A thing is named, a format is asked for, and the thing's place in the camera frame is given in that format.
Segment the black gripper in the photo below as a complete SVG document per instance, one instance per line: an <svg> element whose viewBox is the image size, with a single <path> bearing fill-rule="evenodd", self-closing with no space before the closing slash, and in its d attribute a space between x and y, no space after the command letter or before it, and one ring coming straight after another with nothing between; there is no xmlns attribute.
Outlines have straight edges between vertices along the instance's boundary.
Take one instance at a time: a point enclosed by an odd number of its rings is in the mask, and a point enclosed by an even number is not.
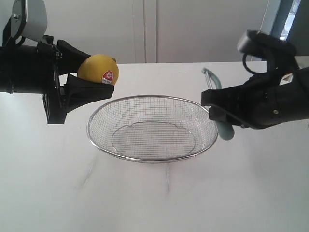
<svg viewBox="0 0 309 232"><path fill-rule="evenodd" d="M241 128L265 129L290 120L289 84L280 84L288 72L254 75L242 85L208 89L201 105L209 106L210 119ZM218 107L231 106L231 115Z"/></svg>

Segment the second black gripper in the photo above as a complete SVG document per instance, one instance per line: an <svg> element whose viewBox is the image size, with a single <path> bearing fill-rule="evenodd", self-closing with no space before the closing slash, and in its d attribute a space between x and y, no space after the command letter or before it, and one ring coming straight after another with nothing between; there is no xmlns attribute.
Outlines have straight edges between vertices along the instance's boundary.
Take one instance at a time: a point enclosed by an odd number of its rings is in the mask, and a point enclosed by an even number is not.
<svg viewBox="0 0 309 232"><path fill-rule="evenodd" d="M37 52L46 63L46 89L42 94L48 124L64 124L67 113L92 102L110 99L114 86L86 81L71 75L90 57L65 40L53 43L53 36L44 35L37 44ZM59 75L68 74L63 87Z"/></svg>

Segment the second dark Piper robot arm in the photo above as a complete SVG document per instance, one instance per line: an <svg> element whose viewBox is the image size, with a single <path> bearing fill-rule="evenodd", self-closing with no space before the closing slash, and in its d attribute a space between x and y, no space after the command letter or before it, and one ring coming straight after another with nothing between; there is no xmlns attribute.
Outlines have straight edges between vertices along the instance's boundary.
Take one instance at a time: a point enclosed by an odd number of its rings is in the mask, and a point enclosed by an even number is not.
<svg viewBox="0 0 309 232"><path fill-rule="evenodd" d="M85 104L109 99L114 87L73 75L90 57L64 40L52 36L36 46L9 41L0 49L0 90L40 94L48 124L63 124L67 113Z"/></svg>

